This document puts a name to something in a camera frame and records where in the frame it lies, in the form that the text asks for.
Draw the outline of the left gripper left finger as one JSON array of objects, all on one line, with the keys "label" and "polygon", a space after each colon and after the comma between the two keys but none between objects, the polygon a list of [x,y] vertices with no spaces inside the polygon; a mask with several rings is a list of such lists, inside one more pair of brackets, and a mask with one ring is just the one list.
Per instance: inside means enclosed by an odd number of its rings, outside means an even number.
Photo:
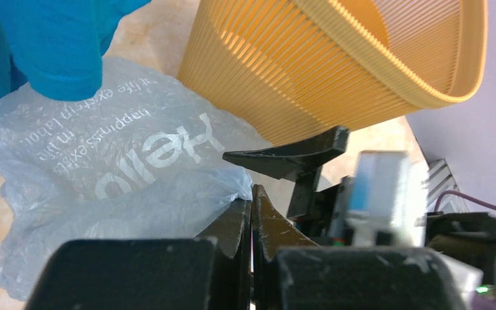
[{"label": "left gripper left finger", "polygon": [[248,309],[251,203],[194,238],[72,240],[49,259],[27,309]]}]

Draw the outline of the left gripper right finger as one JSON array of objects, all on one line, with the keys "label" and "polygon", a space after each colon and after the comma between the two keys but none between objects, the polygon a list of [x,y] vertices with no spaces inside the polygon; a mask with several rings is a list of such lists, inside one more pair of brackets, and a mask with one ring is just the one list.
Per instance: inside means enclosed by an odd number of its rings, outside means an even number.
[{"label": "left gripper right finger", "polygon": [[319,246],[253,187],[257,309],[466,309],[453,275],[421,247]]}]

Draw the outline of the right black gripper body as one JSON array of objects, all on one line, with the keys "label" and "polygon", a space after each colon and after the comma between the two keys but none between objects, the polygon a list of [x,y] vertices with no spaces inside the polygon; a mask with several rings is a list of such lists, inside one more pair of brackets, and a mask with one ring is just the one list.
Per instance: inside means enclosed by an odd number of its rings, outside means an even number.
[{"label": "right black gripper body", "polygon": [[346,217],[353,179],[346,176],[340,183],[319,191],[320,172],[317,169],[296,180],[287,219],[318,245],[350,246],[354,230]]}]

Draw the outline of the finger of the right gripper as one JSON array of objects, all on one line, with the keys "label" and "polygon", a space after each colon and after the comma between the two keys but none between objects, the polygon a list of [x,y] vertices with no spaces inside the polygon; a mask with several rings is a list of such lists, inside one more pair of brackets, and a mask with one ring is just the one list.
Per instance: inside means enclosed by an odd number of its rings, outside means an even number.
[{"label": "finger of the right gripper", "polygon": [[296,181],[346,151],[350,130],[335,126],[311,138],[260,150],[225,152],[222,158],[277,180]]}]

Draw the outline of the yellow mesh trash bin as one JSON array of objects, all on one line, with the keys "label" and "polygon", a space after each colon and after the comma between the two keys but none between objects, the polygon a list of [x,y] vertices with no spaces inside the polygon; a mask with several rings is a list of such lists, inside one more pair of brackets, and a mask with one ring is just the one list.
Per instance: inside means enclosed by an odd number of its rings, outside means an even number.
[{"label": "yellow mesh trash bin", "polygon": [[470,99],[486,1],[201,1],[178,79],[283,145]]}]

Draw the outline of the light blue plastic trash bag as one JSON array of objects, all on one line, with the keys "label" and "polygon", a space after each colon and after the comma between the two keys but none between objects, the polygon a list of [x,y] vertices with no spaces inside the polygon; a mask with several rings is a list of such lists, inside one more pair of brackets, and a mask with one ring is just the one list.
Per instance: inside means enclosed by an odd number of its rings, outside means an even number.
[{"label": "light blue plastic trash bag", "polygon": [[1,196],[14,215],[0,288],[26,300],[70,240],[196,236],[251,195],[251,175],[223,153],[268,146],[176,78],[119,57],[83,101],[20,87],[0,99]]}]

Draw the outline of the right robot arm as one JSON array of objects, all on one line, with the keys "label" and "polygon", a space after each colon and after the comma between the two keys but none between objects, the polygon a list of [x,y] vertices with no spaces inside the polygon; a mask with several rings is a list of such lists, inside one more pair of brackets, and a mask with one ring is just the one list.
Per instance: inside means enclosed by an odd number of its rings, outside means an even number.
[{"label": "right robot arm", "polygon": [[361,152],[355,174],[318,190],[349,131],[225,161],[294,183],[285,216],[261,185],[252,206],[258,309],[496,309],[496,218],[428,199],[425,165],[405,152]]}]

